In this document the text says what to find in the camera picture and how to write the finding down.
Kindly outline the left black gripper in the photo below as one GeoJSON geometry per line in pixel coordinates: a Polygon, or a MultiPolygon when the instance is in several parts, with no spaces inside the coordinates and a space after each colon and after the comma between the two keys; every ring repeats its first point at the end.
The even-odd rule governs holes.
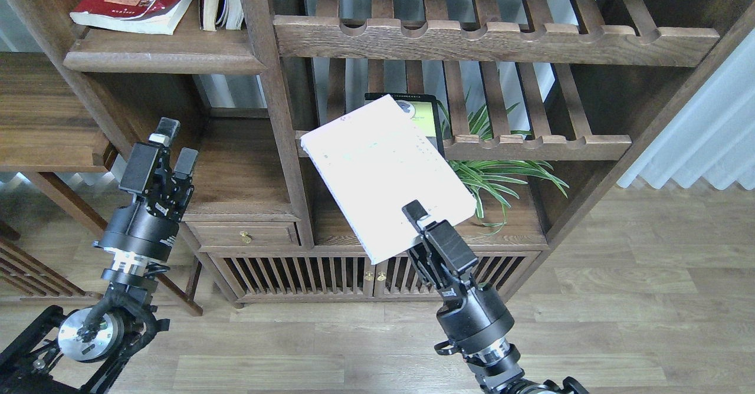
{"type": "Polygon", "coordinates": [[[162,117],[147,142],[130,152],[119,189],[132,193],[132,202],[117,208],[102,238],[93,246],[120,260],[142,257],[142,263],[167,262],[194,190],[192,174],[199,152],[183,147],[170,168],[170,146],[180,122],[162,117]]]}

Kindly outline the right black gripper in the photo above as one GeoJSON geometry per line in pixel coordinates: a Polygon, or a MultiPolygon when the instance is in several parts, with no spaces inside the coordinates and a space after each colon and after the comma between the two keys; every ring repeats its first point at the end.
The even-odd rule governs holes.
{"type": "Polygon", "coordinates": [[[434,220],[418,200],[403,206],[402,213],[421,238],[408,251],[413,267],[442,297],[436,317],[447,340],[434,346],[436,353],[462,353],[467,362],[514,362],[515,346],[506,340],[513,317],[493,286],[475,281],[474,251],[455,227],[434,220]]]}

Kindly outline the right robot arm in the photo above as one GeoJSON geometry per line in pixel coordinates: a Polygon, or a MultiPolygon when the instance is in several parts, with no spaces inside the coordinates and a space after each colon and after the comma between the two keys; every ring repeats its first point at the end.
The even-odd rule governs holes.
{"type": "Polygon", "coordinates": [[[426,285],[434,286],[443,305],[436,317],[447,339],[435,350],[441,356],[460,353],[486,393],[585,393],[575,378],[563,386],[552,380],[537,383],[525,378],[518,364],[520,352],[506,339],[514,320],[498,291],[478,284],[478,259],[449,222],[436,222],[418,201],[402,209],[420,235],[408,250],[413,267],[426,285]]]}

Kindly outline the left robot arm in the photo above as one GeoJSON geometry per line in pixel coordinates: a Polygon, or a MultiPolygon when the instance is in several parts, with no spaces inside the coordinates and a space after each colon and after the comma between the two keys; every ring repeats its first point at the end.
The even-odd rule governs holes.
{"type": "Polygon", "coordinates": [[[105,393],[127,362],[161,332],[153,293],[194,187],[197,150],[182,149],[175,168],[170,147],[180,130],[163,117],[147,142],[134,144],[120,189],[132,202],[116,209],[96,247],[113,254],[110,282],[94,306],[64,314],[49,306],[2,353],[3,393],[105,393]]]}

